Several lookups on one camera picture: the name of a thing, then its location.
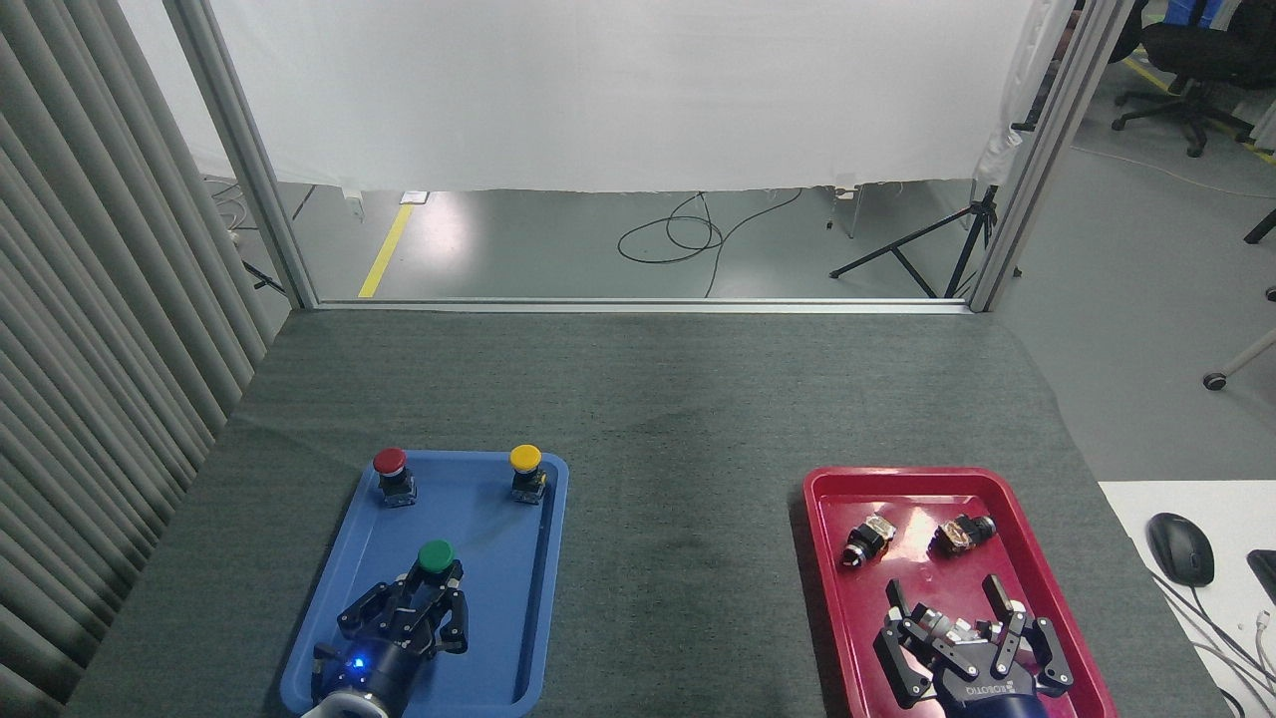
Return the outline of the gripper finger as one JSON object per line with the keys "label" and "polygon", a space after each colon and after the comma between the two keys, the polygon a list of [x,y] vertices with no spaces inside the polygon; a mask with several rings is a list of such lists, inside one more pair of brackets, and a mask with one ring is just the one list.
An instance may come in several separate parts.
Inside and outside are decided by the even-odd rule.
{"label": "gripper finger", "polygon": [[450,562],[441,571],[427,571],[421,578],[425,601],[420,613],[424,627],[429,629],[424,656],[464,654],[470,650],[470,613],[464,590],[461,590],[462,578],[463,562]]}
{"label": "gripper finger", "polygon": [[1074,672],[1063,653],[1057,624],[1050,619],[1031,617],[1025,604],[1012,599],[1000,582],[1000,576],[989,573],[983,580],[983,590],[994,612],[1000,633],[995,640],[997,650],[991,659],[991,676],[997,680],[1008,678],[1016,667],[1016,657],[1022,641],[1034,650],[1039,672],[1034,673],[1035,689],[1048,696],[1062,696],[1071,691]]}
{"label": "gripper finger", "polygon": [[380,636],[387,640],[415,640],[425,627],[424,613],[415,604],[415,596],[424,579],[419,575],[398,576],[396,582],[379,582],[369,587],[339,613],[339,633],[347,640],[356,636]]}
{"label": "gripper finger", "polygon": [[886,585],[888,610],[874,639],[875,656],[897,704],[912,709],[938,699],[933,684],[935,650],[933,640],[942,633],[943,613],[925,603],[909,607],[902,582],[891,578]]}

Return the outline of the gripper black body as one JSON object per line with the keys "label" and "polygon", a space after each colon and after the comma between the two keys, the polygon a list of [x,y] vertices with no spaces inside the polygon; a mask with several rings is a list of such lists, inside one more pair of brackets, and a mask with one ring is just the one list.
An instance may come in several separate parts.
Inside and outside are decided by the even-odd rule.
{"label": "gripper black body", "polygon": [[1021,664],[1002,678],[980,673],[970,681],[942,667],[931,673],[931,686],[944,717],[1048,717],[1034,673]]}
{"label": "gripper black body", "polygon": [[427,639],[360,639],[346,649],[319,641],[313,649],[315,715],[402,715],[434,656]]}

